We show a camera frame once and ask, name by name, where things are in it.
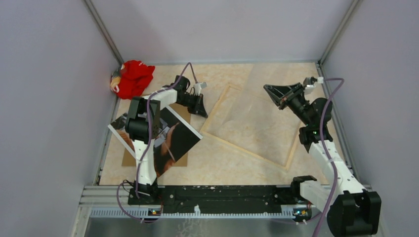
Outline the printed photo with white border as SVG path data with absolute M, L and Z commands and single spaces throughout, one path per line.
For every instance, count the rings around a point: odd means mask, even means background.
M 125 130 L 127 113 L 108 125 L 109 130 L 124 148 L 122 166 L 136 167 L 133 141 Z M 187 108 L 172 104 L 161 110 L 159 134 L 154 143 L 154 166 L 157 177 L 173 166 L 186 166 L 187 155 L 203 138 L 190 124 Z

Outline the clear acrylic glass sheet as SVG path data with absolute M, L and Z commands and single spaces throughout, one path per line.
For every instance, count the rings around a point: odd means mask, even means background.
M 292 85 L 318 74 L 314 63 L 255 64 L 240 89 L 230 86 L 214 107 L 205 132 L 255 158 L 288 169 L 300 120 L 279 110 L 263 86 Z

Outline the white wooden picture frame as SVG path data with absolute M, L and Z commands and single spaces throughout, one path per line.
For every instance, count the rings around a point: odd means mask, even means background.
M 268 96 L 245 95 L 229 84 L 200 132 L 254 159 L 289 170 L 303 123 L 289 109 L 281 112 Z

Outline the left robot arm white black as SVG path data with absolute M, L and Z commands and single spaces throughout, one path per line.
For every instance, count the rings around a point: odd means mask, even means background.
M 146 204 L 155 203 L 159 196 L 153 149 L 159 135 L 161 110 L 171 104 L 179 104 L 186 107 L 190 114 L 208 117 L 201 92 L 207 83 L 195 83 L 192 92 L 188 91 L 189 85 L 188 78 L 177 75 L 170 85 L 131 100 L 125 130 L 132 140 L 137 166 L 133 195 Z

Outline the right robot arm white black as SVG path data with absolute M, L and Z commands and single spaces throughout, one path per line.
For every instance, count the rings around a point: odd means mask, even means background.
M 368 191 L 350 171 L 339 155 L 327 123 L 333 104 L 330 98 L 305 99 L 307 86 L 264 85 L 264 90 L 279 110 L 289 108 L 304 124 L 299 130 L 300 143 L 314 158 L 331 185 L 329 190 L 314 179 L 304 180 L 290 189 L 295 203 L 306 200 L 315 205 L 321 215 L 313 236 L 318 236 L 323 222 L 335 237 L 358 237 L 378 232 L 381 198 Z

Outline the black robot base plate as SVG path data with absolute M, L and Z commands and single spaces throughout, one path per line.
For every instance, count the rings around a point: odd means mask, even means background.
M 313 205 L 298 198 L 287 185 L 158 186 L 150 195 L 131 189 L 129 205 L 157 205 L 164 214 L 280 214 L 292 217 L 312 215 Z

